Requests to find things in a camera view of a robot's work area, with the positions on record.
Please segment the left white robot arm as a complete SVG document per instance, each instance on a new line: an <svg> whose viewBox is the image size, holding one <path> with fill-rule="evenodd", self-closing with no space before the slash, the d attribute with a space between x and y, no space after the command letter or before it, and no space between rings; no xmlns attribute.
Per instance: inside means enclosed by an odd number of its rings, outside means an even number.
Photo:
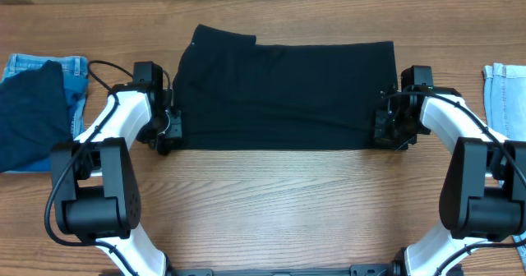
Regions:
<svg viewBox="0 0 526 276"><path fill-rule="evenodd" d="M115 85L92 126L50 155L53 189L44 211L48 236L73 235L73 246L102 250L123 275L173 275L170 259L141 226L141 196L129 149L136 137L152 139L153 119L163 114L167 91L157 83Z"/></svg>

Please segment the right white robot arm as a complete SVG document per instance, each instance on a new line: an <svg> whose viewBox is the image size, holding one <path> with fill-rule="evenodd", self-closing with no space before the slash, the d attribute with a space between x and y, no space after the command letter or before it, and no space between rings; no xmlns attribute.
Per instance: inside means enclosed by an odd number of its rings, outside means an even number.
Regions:
<svg viewBox="0 0 526 276"><path fill-rule="evenodd" d="M379 146L404 150L430 133L451 154L440 220L399 252L391 275L460 274L459 263L474 251L525 243L506 242L525 231L525 144L494 132L454 89L409 85L381 93L374 132Z"/></svg>

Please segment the black t-shirt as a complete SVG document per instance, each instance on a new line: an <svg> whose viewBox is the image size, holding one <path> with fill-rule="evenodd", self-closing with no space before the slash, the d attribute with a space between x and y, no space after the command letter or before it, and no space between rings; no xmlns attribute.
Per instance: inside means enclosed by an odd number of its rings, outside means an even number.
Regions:
<svg viewBox="0 0 526 276"><path fill-rule="evenodd" d="M173 83L183 150L366 150L398 82L390 41L260 45L196 27Z"/></svg>

